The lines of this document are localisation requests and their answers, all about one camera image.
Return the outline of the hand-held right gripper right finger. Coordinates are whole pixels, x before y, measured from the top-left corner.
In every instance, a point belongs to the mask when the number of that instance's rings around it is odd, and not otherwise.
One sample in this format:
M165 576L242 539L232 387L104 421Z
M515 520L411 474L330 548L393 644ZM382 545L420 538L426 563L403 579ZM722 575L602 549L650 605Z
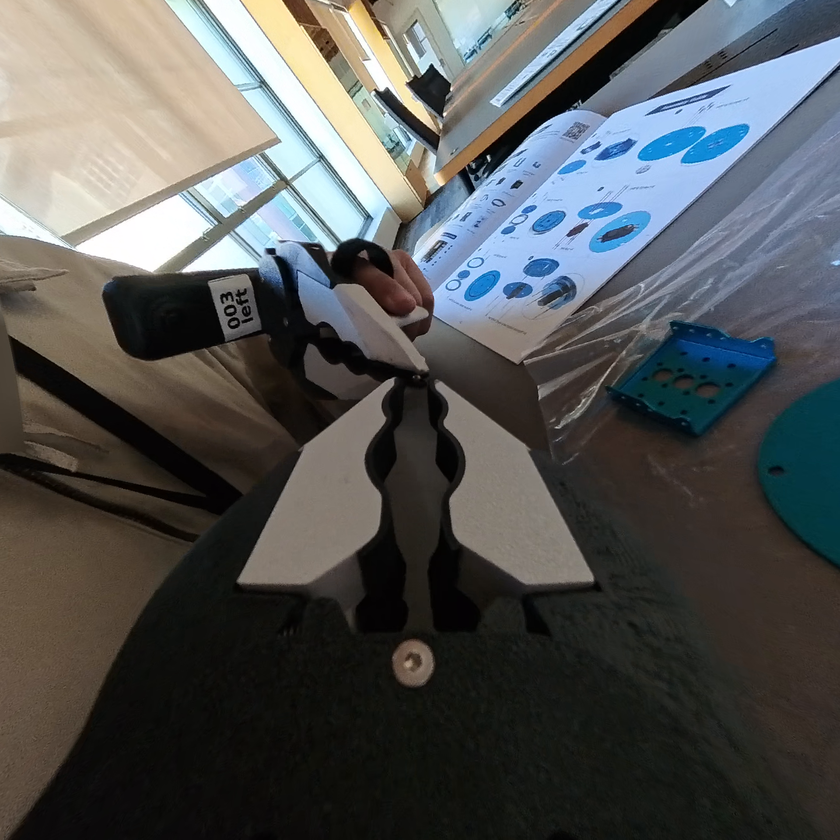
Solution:
M471 601L592 588L594 574L529 447L440 381L427 402L447 481L443 555L429 570Z

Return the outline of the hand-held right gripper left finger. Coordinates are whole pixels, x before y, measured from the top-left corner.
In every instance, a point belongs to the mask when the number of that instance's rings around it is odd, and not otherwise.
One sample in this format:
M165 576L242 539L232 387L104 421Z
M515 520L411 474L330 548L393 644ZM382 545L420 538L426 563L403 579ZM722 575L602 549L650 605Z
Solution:
M300 451L237 585L247 592L336 601L348 613L368 593L376 554L396 547L385 480L396 462L394 431L404 384L376 388Z

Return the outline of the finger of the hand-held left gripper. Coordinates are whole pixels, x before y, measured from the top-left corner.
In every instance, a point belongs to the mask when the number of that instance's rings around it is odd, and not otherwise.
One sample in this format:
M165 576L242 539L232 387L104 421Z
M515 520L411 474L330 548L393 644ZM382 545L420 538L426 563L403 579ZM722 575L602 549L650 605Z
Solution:
M344 342L357 347L374 362L389 364L401 371L425 375L428 366L404 333L403 326L427 318L424 308L405 317L389 315L367 290L315 290L313 323L326 323Z
M361 401L379 389L383 384L393 384L395 377L375 378L370 374L351 372L343 363L330 363L320 351L305 352L305 383L319 394L321 399L337 401Z

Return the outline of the blue square metal bracket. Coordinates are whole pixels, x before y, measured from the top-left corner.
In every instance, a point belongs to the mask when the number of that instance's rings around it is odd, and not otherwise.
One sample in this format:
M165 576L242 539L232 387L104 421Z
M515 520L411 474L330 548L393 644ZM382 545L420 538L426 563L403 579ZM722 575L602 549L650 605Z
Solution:
M605 389L618 405L699 437L775 366L775 342L735 338L696 322L668 327L647 358Z

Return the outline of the blue round metal plate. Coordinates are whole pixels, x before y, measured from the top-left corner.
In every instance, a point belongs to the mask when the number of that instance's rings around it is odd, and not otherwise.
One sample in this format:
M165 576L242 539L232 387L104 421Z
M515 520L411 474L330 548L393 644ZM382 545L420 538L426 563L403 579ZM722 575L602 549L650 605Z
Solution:
M764 436L763 493L786 527L839 565L839 380L788 406Z

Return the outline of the grey desk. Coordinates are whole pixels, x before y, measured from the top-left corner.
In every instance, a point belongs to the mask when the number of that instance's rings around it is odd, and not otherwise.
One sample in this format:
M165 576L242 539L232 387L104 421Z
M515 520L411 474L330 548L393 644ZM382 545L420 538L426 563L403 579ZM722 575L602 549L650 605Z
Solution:
M625 266L529 367L440 321L436 376L527 444L666 567L741 684L775 778L838 838L838 568L774 514L758 474L772 421L838 378L836 71ZM604 393L672 320L770 337L778 362L707 434Z

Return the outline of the person's left hand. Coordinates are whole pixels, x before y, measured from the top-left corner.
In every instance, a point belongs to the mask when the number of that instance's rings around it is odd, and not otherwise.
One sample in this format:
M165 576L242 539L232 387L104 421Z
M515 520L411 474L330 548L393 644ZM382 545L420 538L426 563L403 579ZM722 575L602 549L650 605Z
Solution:
M386 253L392 264L393 277L382 272L362 255L353 267L353 281L362 285L373 299L391 316L405 317L417 308L427 311L425 319L403 328L409 340L425 335L432 326L434 316L434 294L425 275L413 258L400 249Z

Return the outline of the large window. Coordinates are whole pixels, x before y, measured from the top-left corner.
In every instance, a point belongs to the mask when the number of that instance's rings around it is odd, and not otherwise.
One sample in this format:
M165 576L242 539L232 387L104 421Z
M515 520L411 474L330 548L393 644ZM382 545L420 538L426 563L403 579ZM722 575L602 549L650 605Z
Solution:
M306 100L240 2L2 2L2 237L205 268L396 223Z

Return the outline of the clear plastic bag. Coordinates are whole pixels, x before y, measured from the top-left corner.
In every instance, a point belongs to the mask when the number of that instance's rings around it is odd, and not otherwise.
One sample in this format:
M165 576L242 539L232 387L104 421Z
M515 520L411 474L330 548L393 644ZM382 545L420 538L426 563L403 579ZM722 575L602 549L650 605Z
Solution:
M838 114L808 137L804 122L786 118L529 363L553 456L628 518L749 518L765 430L838 379ZM699 437L606 393L675 320L775 342L773 369Z

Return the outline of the black office chair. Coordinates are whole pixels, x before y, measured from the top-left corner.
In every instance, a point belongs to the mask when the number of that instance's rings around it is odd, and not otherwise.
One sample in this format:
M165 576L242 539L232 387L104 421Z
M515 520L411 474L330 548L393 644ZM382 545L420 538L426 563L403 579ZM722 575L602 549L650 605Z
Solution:
M441 121L444 119L451 84L434 64L429 65L421 76L409 79L406 87L435 117Z
M433 154L438 152L439 134L417 117L391 89L375 89L372 97L415 141Z

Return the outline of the person's beige jacket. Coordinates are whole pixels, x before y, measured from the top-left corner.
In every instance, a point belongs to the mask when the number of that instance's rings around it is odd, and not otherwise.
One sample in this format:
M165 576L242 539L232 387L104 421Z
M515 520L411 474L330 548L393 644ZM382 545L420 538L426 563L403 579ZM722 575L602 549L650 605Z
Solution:
M117 345L102 287L134 269L2 237L2 455L152 488L190 488L13 370L11 339L247 492L296 448L294 383L264 337L144 363ZM211 513L68 476L2 469L1 831L67 756L152 593Z

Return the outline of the long wooden table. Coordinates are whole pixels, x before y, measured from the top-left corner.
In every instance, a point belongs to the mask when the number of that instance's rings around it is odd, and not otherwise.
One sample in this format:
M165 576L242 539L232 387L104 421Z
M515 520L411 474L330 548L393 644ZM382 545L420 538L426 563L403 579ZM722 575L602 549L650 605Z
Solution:
M670 93L722 67L744 35L734 2L616 2L500 106L492 100L594 2L539 2L516 33L483 51L456 79L434 177L441 186L508 134L521 141L580 103L603 117Z

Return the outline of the white instruction manual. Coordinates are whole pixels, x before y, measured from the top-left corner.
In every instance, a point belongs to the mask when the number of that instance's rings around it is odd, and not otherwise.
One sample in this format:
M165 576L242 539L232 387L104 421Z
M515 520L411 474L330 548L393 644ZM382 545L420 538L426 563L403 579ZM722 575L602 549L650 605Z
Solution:
M519 363L838 68L839 38L614 113L435 291Z

